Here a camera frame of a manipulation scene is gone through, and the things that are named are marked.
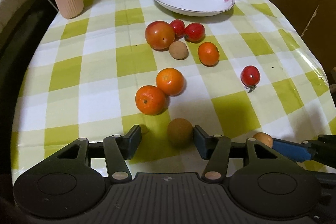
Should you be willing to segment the brown longan fruit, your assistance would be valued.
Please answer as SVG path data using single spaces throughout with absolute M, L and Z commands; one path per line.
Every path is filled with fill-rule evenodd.
M 174 147 L 189 145 L 192 135 L 193 126 L 184 118 L 173 119 L 167 126 L 167 137 Z
M 259 140 L 260 142 L 264 143 L 270 148 L 273 147 L 273 138 L 264 132 L 255 133 L 253 135 L 253 138 L 255 138 L 256 140 Z
M 169 46 L 169 53 L 171 57 L 177 60 L 184 60 L 188 57 L 189 51 L 185 43 L 176 41 Z

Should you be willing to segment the small orange tangerine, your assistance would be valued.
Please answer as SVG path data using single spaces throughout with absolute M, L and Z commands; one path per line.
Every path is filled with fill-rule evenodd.
M 198 47 L 198 57 L 203 65 L 212 67 L 218 63 L 220 54 L 215 44 L 204 42 Z

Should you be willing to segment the large red tomato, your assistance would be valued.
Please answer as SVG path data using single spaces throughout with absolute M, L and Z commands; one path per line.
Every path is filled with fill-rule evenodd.
M 147 26 L 145 39 L 154 50 L 165 50 L 174 42 L 175 31 L 167 22 L 158 20 Z

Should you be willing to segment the green white checkered tablecloth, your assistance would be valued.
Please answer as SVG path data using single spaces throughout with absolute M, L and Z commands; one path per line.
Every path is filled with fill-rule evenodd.
M 268 0 L 236 0 L 209 18 L 154 0 L 84 0 L 56 16 L 24 76 L 11 141 L 18 177 L 77 138 L 140 125 L 132 172 L 201 171 L 191 128 L 234 141 L 335 134 L 325 73 Z

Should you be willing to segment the red cherry tomato with stem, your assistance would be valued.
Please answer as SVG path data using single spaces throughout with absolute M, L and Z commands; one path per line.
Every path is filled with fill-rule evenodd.
M 244 86 L 249 89 L 249 93 L 256 89 L 260 78 L 259 70 L 253 65 L 246 66 L 240 74 L 240 79 Z

